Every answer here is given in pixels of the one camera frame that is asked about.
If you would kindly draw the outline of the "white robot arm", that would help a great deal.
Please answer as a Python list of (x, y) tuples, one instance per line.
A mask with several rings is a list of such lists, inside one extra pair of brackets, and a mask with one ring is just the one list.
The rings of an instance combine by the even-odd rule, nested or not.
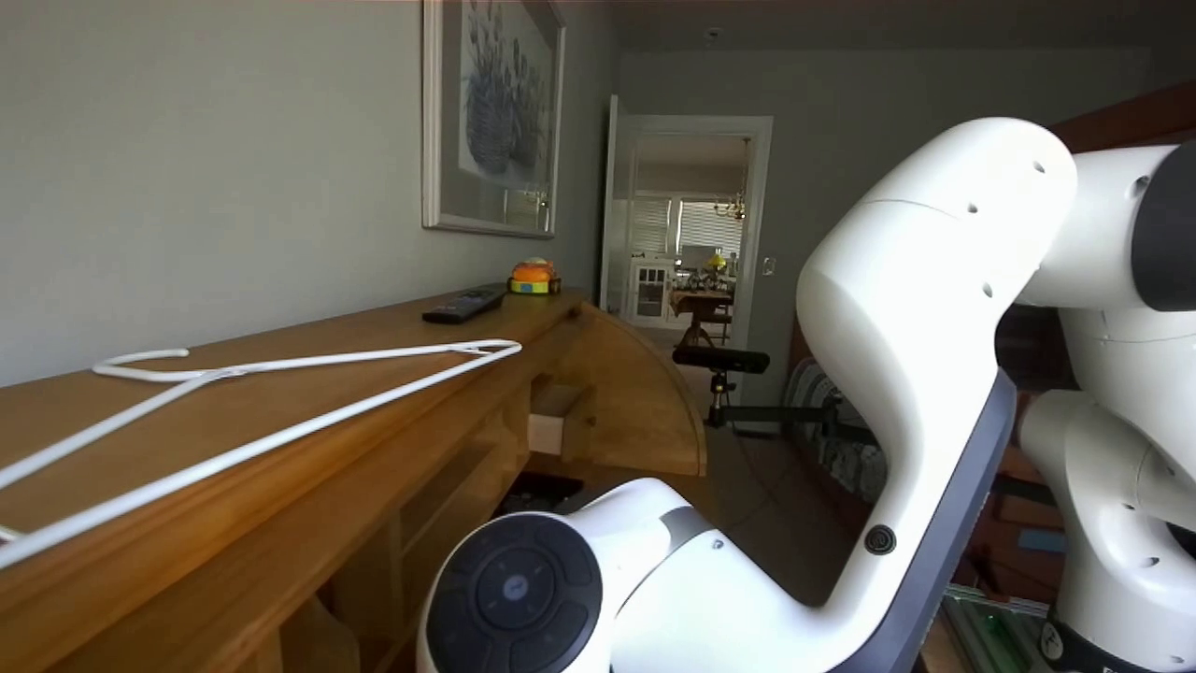
[(1005, 447), (1067, 517), (1044, 653), (1192, 673), (1192, 148), (941, 132), (820, 243), (804, 341), (887, 453), (832, 589), (786, 593), (673, 485), (510, 512), (441, 566), (420, 673), (908, 673)]

